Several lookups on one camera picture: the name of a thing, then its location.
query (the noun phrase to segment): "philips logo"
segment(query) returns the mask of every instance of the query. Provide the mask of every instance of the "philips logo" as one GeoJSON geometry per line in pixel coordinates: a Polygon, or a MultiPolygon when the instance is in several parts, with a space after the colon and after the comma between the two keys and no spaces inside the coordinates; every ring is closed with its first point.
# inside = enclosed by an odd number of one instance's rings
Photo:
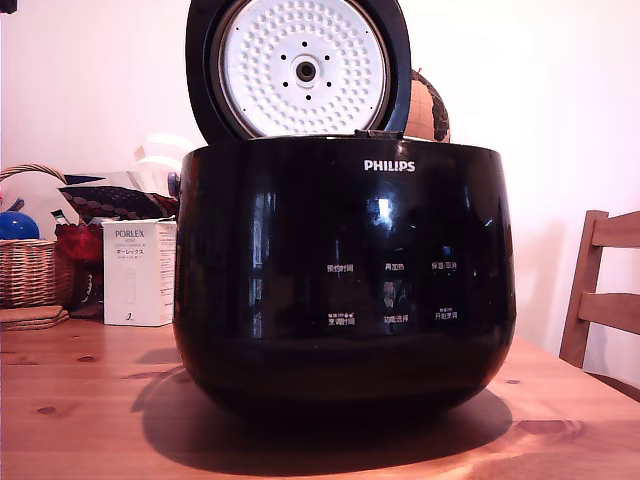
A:
{"type": "Polygon", "coordinates": [[[374,172],[407,172],[413,173],[416,171],[415,162],[387,162],[387,161],[364,161],[364,171],[368,172],[373,170],[374,172]]]}

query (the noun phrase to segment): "white box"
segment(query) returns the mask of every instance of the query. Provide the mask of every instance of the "white box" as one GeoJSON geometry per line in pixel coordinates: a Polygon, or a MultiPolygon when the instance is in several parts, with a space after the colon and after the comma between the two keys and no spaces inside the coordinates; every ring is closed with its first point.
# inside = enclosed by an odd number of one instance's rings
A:
{"type": "Polygon", "coordinates": [[[173,320],[174,221],[105,222],[104,323],[159,327],[173,320]]]}

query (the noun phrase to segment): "blue ball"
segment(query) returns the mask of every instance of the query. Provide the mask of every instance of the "blue ball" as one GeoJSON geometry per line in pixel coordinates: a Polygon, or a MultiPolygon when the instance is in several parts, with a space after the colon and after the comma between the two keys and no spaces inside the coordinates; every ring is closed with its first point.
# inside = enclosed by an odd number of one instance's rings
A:
{"type": "Polygon", "coordinates": [[[0,213],[0,240],[39,239],[38,224],[20,212],[0,213]]]}

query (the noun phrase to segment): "black rice cooker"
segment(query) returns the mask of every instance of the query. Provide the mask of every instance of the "black rice cooker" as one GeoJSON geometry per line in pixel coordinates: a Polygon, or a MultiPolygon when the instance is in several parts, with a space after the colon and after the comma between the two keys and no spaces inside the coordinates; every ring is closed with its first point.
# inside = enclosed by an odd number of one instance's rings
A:
{"type": "Polygon", "coordinates": [[[193,0],[186,53],[210,144],[179,185],[196,383],[253,419],[432,414],[484,389],[516,318],[501,160],[403,138],[397,3],[193,0]]]}

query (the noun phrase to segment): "basket handle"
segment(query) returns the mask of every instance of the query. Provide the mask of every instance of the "basket handle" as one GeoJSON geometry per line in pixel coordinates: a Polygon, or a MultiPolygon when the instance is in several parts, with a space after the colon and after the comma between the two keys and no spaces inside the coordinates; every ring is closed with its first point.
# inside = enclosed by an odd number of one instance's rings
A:
{"type": "Polygon", "coordinates": [[[24,173],[24,172],[47,173],[53,177],[56,177],[65,185],[69,184],[65,176],[55,168],[45,167],[44,165],[38,165],[36,163],[30,163],[26,165],[16,165],[15,167],[5,168],[0,172],[0,182],[2,182],[3,180],[6,180],[9,177],[12,177],[14,175],[17,175],[19,173],[24,173]]]}

